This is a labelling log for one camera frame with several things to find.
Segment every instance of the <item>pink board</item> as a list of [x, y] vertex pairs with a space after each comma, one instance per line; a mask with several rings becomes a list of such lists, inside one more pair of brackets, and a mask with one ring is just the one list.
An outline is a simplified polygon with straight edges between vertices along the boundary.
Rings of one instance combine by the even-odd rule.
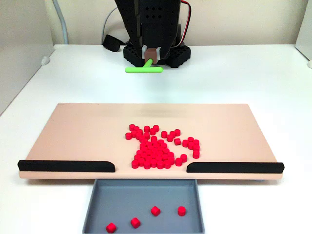
[[[200, 158], [166, 142], [176, 156], [188, 155], [181, 167], [139, 167], [131, 161], [139, 141], [126, 140], [129, 124], [159, 125], [160, 132], [181, 130], [181, 140], [200, 141]], [[247, 104], [71, 104], [55, 108], [26, 160], [109, 161], [114, 173], [20, 171], [21, 178], [177, 178], [279, 179], [282, 173], [187, 173], [192, 162], [272, 162], [276, 159]]]

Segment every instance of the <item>pile of red cubes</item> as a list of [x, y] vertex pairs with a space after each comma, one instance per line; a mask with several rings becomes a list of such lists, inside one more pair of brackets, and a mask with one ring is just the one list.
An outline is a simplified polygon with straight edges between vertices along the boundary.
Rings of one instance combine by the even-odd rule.
[[[167, 144], [162, 139], [157, 139], [155, 136], [159, 132], [159, 126], [154, 125], [144, 126], [144, 131], [134, 124], [129, 125], [131, 132], [126, 133], [126, 139], [131, 140], [133, 138], [139, 140], [140, 149], [136, 152], [134, 160], [132, 161], [132, 168], [144, 167], [150, 169], [151, 167], [157, 167], [158, 169], [169, 169], [174, 164], [178, 167], [182, 166], [182, 163], [187, 161], [187, 155], [182, 154], [180, 157], [175, 157], [173, 152], [167, 147]], [[177, 138], [181, 135], [179, 129], [161, 132], [161, 138], [166, 139], [167, 142], [174, 142], [175, 145], [182, 145], [193, 151], [193, 158], [199, 158], [199, 140], [189, 137], [185, 140]]]

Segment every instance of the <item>white cable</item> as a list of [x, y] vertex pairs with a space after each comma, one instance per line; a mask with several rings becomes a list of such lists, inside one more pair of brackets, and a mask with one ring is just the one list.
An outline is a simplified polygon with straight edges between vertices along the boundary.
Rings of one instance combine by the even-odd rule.
[[66, 27], [66, 22], [65, 22], [64, 16], [62, 14], [62, 11], [60, 10], [58, 0], [52, 0], [52, 1], [53, 1], [55, 10], [57, 11], [59, 21], [62, 25], [64, 44], [68, 44], [67, 27]]
[[106, 25], [106, 22], [108, 20], [108, 18], [111, 16], [111, 14], [117, 9], [118, 7], [114, 8], [109, 14], [108, 16], [106, 17], [105, 19], [105, 22], [104, 22], [104, 26], [103, 26], [103, 32], [102, 32], [102, 43], [104, 42], [104, 32], [105, 32], [105, 25]]

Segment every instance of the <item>gray tray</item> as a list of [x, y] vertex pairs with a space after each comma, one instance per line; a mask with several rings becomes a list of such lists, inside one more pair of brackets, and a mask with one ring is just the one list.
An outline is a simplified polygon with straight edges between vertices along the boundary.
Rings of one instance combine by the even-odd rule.
[[[159, 216], [151, 208], [161, 209]], [[177, 214], [184, 206], [185, 216]], [[130, 220], [137, 217], [141, 226], [134, 229]], [[83, 233], [103, 234], [110, 223], [115, 233], [203, 234], [197, 181], [195, 179], [97, 179], [86, 215]]]

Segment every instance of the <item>white surface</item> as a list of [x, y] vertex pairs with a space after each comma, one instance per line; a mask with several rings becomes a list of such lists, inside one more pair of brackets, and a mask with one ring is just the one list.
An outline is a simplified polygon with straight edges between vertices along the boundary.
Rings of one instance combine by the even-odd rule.
[[[114, 0], [58, 0], [70, 44], [100, 45], [103, 23]], [[192, 6], [187, 45], [294, 44], [308, 0], [188, 0]], [[62, 27], [51, 0], [45, 0], [54, 44], [63, 44]], [[182, 4], [184, 27], [187, 5]], [[108, 19], [106, 33], [127, 41], [119, 11]]]
[[42, 0], [0, 0], [0, 115], [52, 52]]
[[82, 232], [92, 180], [18, 176], [58, 102], [248, 103], [284, 176], [199, 181], [206, 233], [309, 233], [312, 70], [293, 45], [192, 47], [189, 61], [162, 74], [126, 74], [122, 52], [102, 46], [55, 49], [0, 117], [0, 233]]
[[312, 0], [308, 2], [306, 13], [304, 15], [299, 35], [296, 42], [296, 48], [304, 56], [312, 60]]

